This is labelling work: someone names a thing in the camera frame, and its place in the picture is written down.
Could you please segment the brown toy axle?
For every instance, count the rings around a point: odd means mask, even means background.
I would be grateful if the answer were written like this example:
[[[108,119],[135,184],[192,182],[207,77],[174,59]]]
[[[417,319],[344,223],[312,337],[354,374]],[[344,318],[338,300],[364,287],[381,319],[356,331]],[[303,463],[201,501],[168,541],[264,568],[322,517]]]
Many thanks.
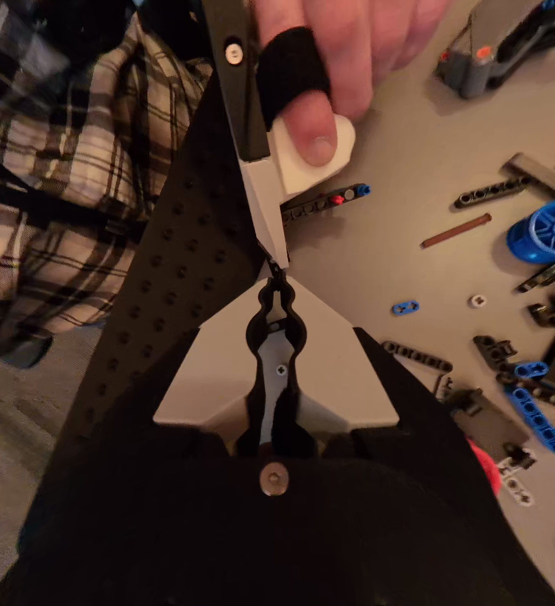
[[[471,221],[462,223],[447,231],[444,231],[442,233],[439,233],[437,235],[434,235],[430,238],[425,239],[423,242],[421,242],[420,248],[427,249],[429,247],[436,246],[449,239],[455,238],[456,236],[462,235],[463,233],[467,233],[468,231],[478,229],[479,227],[482,227],[482,226],[490,223],[492,220],[493,220],[493,217],[491,216],[491,214],[486,213]]]

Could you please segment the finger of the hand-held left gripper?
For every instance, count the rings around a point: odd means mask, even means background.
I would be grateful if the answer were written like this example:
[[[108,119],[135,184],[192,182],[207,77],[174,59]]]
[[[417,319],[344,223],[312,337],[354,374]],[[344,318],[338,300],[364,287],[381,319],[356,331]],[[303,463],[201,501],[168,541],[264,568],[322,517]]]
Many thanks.
[[[285,270],[289,258],[280,210],[285,191],[276,164],[271,158],[253,162],[239,159],[239,167],[258,243],[269,259]]]

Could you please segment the grey toy motor assembly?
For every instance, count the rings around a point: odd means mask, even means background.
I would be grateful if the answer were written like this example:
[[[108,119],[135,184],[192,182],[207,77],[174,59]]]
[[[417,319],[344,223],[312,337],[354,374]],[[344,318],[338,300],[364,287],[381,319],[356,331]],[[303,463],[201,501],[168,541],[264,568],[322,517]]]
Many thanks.
[[[495,90],[532,55],[555,47],[555,1],[480,1],[440,55],[440,80],[463,99]]]

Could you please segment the short black toy beam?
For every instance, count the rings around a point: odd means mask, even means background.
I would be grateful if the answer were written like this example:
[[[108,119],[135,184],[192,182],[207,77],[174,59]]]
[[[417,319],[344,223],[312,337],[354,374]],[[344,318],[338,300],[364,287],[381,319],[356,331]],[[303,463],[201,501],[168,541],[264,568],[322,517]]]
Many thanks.
[[[534,182],[533,178],[521,176],[518,178],[510,178],[505,181],[476,188],[468,192],[462,193],[453,203],[456,209],[465,209],[492,202],[497,199],[507,198],[527,189]]]

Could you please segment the grey desk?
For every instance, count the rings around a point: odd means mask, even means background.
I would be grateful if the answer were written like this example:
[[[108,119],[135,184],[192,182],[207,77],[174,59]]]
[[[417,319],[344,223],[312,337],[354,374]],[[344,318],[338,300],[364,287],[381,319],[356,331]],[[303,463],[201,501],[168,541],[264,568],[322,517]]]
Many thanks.
[[[538,328],[525,310],[548,290],[513,292],[535,269],[505,244],[508,228],[546,196],[533,188],[473,210],[451,205],[465,190],[502,180],[501,167],[518,152],[555,168],[555,49],[528,60],[491,95],[463,101],[434,78],[434,67],[476,3],[451,1],[424,50],[375,86],[357,122],[354,159],[334,180],[336,187],[367,182],[372,194],[294,224],[291,273],[378,341],[449,360],[457,387],[483,389],[514,416],[472,338],[508,339],[520,359],[538,358],[552,339],[553,331]],[[420,248],[486,213],[490,223]],[[486,297],[485,307],[469,307],[475,294]],[[420,309],[391,313],[406,300]]]

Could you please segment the person's left hand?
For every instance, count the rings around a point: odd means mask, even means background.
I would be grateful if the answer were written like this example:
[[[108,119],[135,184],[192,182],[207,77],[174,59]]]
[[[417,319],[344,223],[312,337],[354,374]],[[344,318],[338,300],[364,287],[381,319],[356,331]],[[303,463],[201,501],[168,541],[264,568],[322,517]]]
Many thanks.
[[[293,144],[313,166],[334,157],[334,114],[352,121],[368,110],[374,88],[406,67],[431,41],[450,1],[252,1],[260,43],[309,28],[330,80],[330,95],[308,91],[281,112]]]

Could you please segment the black toy pin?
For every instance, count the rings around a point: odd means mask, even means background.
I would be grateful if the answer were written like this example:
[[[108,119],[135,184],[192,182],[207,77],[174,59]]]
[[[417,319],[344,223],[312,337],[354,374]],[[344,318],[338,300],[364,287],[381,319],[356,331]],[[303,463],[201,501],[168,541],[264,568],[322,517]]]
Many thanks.
[[[270,288],[271,294],[266,295],[268,310],[265,317],[269,333],[273,334],[286,330],[291,292],[285,271],[272,259],[268,259],[267,265],[270,271],[267,286]]]

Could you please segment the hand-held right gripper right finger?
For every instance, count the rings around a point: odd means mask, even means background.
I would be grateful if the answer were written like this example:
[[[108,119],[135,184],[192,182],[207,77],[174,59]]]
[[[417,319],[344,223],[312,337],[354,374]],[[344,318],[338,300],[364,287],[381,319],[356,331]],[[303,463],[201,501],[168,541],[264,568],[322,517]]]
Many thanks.
[[[274,450],[314,456],[336,435],[398,427],[400,416],[352,324],[292,277],[281,295],[289,346]]]

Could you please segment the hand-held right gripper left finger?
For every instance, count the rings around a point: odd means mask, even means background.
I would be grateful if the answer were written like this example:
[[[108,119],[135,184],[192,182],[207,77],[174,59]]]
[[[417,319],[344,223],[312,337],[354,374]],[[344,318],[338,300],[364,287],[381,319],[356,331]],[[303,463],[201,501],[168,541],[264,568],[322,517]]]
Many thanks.
[[[215,433],[241,456],[263,451],[274,407],[274,338],[264,337],[253,353],[246,329],[267,283],[258,281],[200,326],[154,414],[156,424]]]

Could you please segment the blue toy wheel rim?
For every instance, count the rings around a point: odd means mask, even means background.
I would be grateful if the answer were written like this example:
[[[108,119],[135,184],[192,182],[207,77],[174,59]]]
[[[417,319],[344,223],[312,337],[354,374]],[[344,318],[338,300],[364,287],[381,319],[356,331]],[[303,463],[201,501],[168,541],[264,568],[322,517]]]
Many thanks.
[[[510,253],[529,264],[555,262],[555,201],[515,223],[507,232]]]

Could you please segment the red toy wheel rim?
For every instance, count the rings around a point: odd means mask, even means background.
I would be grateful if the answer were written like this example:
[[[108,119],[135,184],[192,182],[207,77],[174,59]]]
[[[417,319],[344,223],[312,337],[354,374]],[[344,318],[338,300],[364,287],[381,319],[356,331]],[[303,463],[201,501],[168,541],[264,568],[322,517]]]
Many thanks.
[[[466,440],[487,477],[493,495],[498,497],[501,490],[501,475],[498,466],[494,462],[493,458],[491,458],[483,449],[477,446],[473,440],[468,437]]]

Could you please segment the grey toy beam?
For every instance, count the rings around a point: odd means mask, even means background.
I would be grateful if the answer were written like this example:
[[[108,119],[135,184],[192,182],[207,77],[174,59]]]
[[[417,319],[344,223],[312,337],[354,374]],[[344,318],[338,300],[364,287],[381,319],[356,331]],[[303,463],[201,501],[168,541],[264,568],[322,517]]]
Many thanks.
[[[525,153],[516,153],[504,163],[503,168],[528,176],[555,193],[555,169],[547,168]]]

